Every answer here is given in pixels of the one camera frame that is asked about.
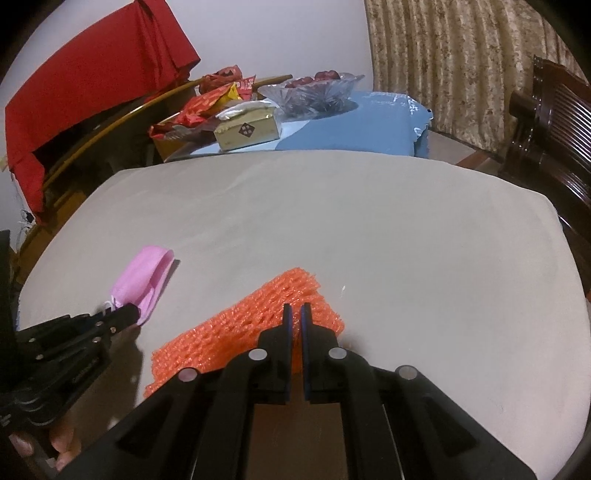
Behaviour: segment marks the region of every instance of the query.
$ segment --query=orange foam net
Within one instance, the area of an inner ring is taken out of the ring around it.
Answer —
[[[152,353],[154,383],[148,385],[144,397],[164,385],[185,367],[201,373],[223,368],[235,356],[256,347],[263,330],[281,323],[283,304],[289,303],[294,313],[294,372],[301,371],[300,308],[309,302],[315,324],[330,328],[337,335],[345,328],[322,295],[313,275],[293,268],[275,277],[248,297],[201,325],[180,334]]]

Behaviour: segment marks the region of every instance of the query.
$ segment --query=red fabric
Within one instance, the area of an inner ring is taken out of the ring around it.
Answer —
[[[8,165],[31,210],[43,211],[36,149],[86,118],[174,84],[198,62],[164,0],[136,0],[53,54],[6,106]]]

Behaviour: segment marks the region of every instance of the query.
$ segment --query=wooden chair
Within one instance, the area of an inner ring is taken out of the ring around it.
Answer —
[[[583,288],[591,289],[591,87],[534,57],[532,95],[514,92],[518,119],[499,177],[546,195],[558,211]]]
[[[91,125],[89,132],[72,145],[65,154],[52,162],[43,181],[46,199],[44,224],[34,225],[19,251],[17,281],[21,284],[45,251],[51,240],[74,214],[88,195],[104,179],[93,179],[75,168],[82,157],[102,158],[110,150],[121,148],[122,142],[140,134],[150,141],[148,127],[178,112],[196,95],[194,88],[201,80],[192,80],[146,102],[144,98],[111,110],[106,119]]]

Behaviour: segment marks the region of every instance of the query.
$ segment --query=curtain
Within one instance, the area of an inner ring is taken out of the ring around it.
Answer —
[[[533,55],[584,78],[524,0],[365,0],[374,89],[433,110],[432,128],[498,153],[515,126],[511,93],[531,91]]]

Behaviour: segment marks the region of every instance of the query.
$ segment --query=gold box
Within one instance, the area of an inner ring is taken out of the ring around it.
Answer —
[[[274,115],[275,107],[258,108],[224,120],[215,129],[217,143],[223,151],[278,140],[281,122]]]

